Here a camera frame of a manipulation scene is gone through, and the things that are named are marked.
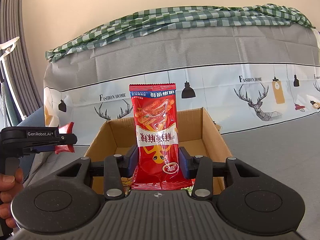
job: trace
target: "finger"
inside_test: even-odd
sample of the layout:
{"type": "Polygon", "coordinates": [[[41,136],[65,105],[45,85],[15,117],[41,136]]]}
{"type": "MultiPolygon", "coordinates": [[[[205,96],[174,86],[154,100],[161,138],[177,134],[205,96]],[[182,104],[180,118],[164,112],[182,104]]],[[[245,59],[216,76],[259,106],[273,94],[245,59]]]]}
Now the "finger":
{"type": "Polygon", "coordinates": [[[0,193],[0,199],[3,203],[9,203],[15,195],[23,189],[21,183],[16,183],[12,189],[0,193]]]}
{"type": "Polygon", "coordinates": [[[10,205],[11,203],[4,203],[0,205],[0,217],[2,219],[7,219],[12,217],[10,205]]]}
{"type": "Polygon", "coordinates": [[[22,183],[23,181],[23,171],[22,168],[18,168],[15,174],[16,182],[22,183]]]}
{"type": "Polygon", "coordinates": [[[14,176],[0,174],[0,191],[6,191],[14,186],[14,176]]]}
{"type": "Polygon", "coordinates": [[[9,228],[16,228],[17,227],[17,223],[15,222],[14,218],[7,218],[5,220],[5,222],[9,228]]]}

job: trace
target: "black border line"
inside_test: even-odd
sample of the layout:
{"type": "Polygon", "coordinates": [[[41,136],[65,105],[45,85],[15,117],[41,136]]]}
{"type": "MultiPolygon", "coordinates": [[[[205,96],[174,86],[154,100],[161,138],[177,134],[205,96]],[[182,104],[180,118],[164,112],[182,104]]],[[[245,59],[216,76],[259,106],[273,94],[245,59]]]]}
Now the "black border line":
{"type": "Polygon", "coordinates": [[[285,62],[238,62],[238,63],[222,63],[222,64],[218,64],[217,63],[217,64],[195,65],[195,66],[186,66],[186,67],[177,67],[177,68],[150,71],[150,72],[145,72],[145,73],[140,73],[140,74],[129,75],[129,76],[121,77],[121,78],[113,78],[113,79],[109,79],[109,80],[105,80],[105,81],[100,81],[100,82],[97,82],[97,83],[83,85],[83,86],[76,87],[76,88],[69,88],[69,89],[62,90],[62,91],[56,90],[55,88],[51,88],[51,87],[48,87],[48,86],[45,86],[44,89],[48,87],[49,89],[54,89],[54,90],[59,91],[59,92],[62,93],[62,92],[70,91],[70,90],[75,90],[75,89],[78,89],[78,88],[84,88],[84,87],[89,87],[89,86],[93,86],[93,85],[99,85],[99,84],[106,83],[106,82],[109,82],[109,81],[114,81],[114,80],[129,78],[129,77],[136,77],[136,76],[141,76],[141,75],[146,75],[146,74],[151,74],[151,73],[159,73],[159,72],[164,72],[164,71],[186,69],[186,68],[195,68],[195,67],[225,66],[225,65],[238,65],[238,64],[289,64],[289,65],[300,65],[300,66],[309,66],[309,67],[320,67],[320,66],[316,66],[316,65],[308,65],[308,64],[300,64],[300,63],[285,63],[285,62]]]}
{"type": "Polygon", "coordinates": [[[249,129],[240,130],[240,131],[222,133],[221,135],[230,134],[230,133],[236,133],[236,132],[244,132],[244,131],[254,130],[254,129],[258,129],[258,128],[262,128],[262,127],[266,127],[266,126],[277,125],[277,124],[281,124],[281,123],[284,123],[284,122],[294,121],[294,120],[297,120],[297,119],[301,119],[301,118],[304,118],[304,117],[307,117],[307,116],[310,116],[310,115],[313,115],[313,114],[319,114],[319,113],[320,113],[320,112],[314,112],[314,113],[311,113],[311,114],[307,114],[307,115],[305,115],[305,116],[297,117],[297,118],[290,119],[290,120],[286,120],[286,121],[282,121],[282,122],[266,124],[266,125],[262,125],[262,126],[259,126],[259,127],[249,128],[249,129]]]}

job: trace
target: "gray curtain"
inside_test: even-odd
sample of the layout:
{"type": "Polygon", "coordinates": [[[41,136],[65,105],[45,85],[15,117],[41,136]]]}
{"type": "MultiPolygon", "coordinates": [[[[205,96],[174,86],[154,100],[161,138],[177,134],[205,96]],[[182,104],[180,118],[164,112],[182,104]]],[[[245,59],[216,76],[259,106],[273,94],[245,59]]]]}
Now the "gray curtain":
{"type": "Polygon", "coordinates": [[[20,37],[15,50],[7,56],[6,66],[13,93],[17,98],[22,113],[29,116],[43,103],[36,88],[28,60],[21,5],[22,0],[0,0],[0,43],[17,36],[20,37]]]}

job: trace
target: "snack bag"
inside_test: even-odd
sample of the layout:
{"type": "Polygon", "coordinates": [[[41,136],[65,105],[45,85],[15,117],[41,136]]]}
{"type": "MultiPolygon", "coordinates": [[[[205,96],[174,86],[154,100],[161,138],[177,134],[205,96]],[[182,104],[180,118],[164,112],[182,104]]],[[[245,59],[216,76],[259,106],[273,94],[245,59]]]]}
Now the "snack bag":
{"type": "Polygon", "coordinates": [[[179,169],[176,85],[130,85],[129,90],[139,147],[132,189],[192,186],[179,169]]]}

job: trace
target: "green checkered cloth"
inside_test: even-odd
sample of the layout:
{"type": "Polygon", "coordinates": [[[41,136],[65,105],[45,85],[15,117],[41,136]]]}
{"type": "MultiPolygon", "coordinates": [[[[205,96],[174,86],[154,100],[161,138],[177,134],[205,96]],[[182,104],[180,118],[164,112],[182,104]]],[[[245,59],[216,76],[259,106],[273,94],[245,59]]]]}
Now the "green checkered cloth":
{"type": "Polygon", "coordinates": [[[151,9],[100,25],[68,43],[46,51],[45,57],[50,62],[54,62],[71,53],[145,36],[159,30],[203,26],[275,26],[293,23],[314,28],[307,17],[298,10],[271,3],[243,8],[188,6],[151,9]]]}

